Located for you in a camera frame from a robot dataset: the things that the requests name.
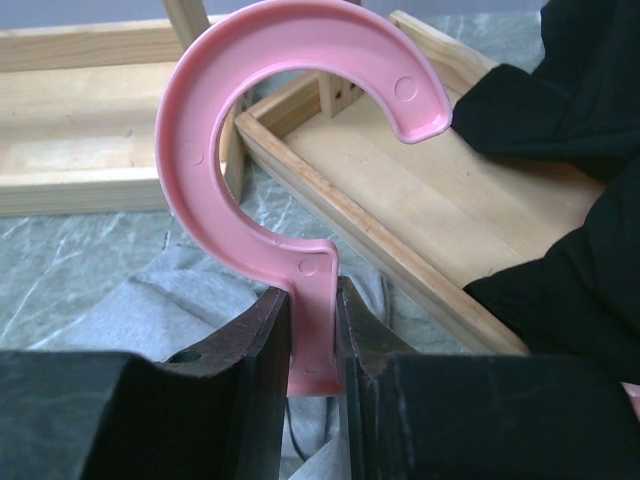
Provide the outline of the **wooden clothes rack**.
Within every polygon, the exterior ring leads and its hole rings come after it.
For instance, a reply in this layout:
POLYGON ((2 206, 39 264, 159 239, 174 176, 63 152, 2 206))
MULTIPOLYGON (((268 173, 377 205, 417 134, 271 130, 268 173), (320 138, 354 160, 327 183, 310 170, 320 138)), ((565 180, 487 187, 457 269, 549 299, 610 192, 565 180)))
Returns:
POLYGON ((526 172, 447 131, 416 145, 393 135, 355 84, 310 72, 236 120, 252 158, 433 319, 477 353, 524 343, 465 292, 471 281, 534 259, 573 225, 544 210, 576 172, 526 172))
POLYGON ((178 57, 210 24, 199 1, 163 20, 1 34, 1 212, 162 210, 154 121, 178 57))

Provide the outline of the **pink plastic hanger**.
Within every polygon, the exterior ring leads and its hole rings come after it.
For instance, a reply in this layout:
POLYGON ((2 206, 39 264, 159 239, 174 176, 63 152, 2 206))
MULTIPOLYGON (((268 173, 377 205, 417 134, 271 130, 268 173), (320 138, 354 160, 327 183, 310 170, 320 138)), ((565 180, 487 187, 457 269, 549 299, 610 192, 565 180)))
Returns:
POLYGON ((169 78, 156 117, 155 164, 171 210, 206 253, 289 294, 288 392, 334 396, 336 246, 276 234, 236 202, 244 150, 233 123, 241 96, 294 70, 325 71, 363 88, 406 144, 443 133, 452 109, 434 68, 409 37, 346 1, 244 7, 202 33, 169 78))

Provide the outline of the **black garment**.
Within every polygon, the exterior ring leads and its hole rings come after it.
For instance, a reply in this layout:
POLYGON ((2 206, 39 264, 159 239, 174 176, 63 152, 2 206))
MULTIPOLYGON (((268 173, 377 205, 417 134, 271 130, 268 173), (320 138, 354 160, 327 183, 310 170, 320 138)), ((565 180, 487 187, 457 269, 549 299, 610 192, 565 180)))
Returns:
POLYGON ((537 353, 571 354, 639 380, 639 5, 551 1, 532 70, 503 63, 457 102, 453 128, 476 152, 526 172, 569 169, 544 198, 575 221, 533 260, 467 293, 537 353))

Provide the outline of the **right wooden clothes rack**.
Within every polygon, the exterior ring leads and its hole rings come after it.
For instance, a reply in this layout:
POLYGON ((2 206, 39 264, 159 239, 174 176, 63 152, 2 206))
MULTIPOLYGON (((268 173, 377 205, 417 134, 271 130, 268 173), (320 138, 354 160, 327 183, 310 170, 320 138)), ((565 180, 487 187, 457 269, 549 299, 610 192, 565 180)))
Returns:
POLYGON ((252 158, 433 319, 477 353, 524 343, 465 292, 471 281, 534 259, 573 225, 544 210, 576 172, 526 172, 447 131, 416 145, 393 135, 355 84, 310 72, 236 120, 252 158))

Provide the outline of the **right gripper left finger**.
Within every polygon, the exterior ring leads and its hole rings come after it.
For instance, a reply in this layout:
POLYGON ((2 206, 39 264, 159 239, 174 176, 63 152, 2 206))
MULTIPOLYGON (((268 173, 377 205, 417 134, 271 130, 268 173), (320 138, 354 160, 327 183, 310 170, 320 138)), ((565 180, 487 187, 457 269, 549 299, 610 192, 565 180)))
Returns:
POLYGON ((289 296, 270 288, 165 362, 118 355, 83 478, 278 478, 290 339, 289 296))

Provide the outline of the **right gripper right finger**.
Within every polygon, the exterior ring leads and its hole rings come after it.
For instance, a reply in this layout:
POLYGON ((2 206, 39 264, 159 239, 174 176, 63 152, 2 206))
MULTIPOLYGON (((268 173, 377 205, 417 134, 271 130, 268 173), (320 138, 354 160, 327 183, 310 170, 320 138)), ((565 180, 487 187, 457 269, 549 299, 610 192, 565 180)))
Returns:
POLYGON ((622 386, 566 356, 422 354, 338 282, 345 479, 635 479, 622 386))

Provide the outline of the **grey tank top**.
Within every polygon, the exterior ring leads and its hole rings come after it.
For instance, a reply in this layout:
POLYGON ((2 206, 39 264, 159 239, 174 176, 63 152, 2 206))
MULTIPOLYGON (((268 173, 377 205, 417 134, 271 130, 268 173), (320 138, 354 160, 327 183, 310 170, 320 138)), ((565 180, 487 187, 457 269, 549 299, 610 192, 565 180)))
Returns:
MULTIPOLYGON (((37 350, 128 350, 154 361, 210 335, 265 292, 194 247, 174 246, 37 350)), ((283 479, 337 479, 337 402, 294 398, 282 437, 283 479)))

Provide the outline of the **left wooden clothes rack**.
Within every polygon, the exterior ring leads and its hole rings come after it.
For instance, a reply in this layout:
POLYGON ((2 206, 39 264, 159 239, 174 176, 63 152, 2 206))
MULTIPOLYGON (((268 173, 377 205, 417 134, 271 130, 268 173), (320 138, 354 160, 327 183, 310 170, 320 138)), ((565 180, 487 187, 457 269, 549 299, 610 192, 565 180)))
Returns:
POLYGON ((199 1, 163 20, 1 34, 1 212, 162 210, 154 121, 178 57, 210 24, 199 1))

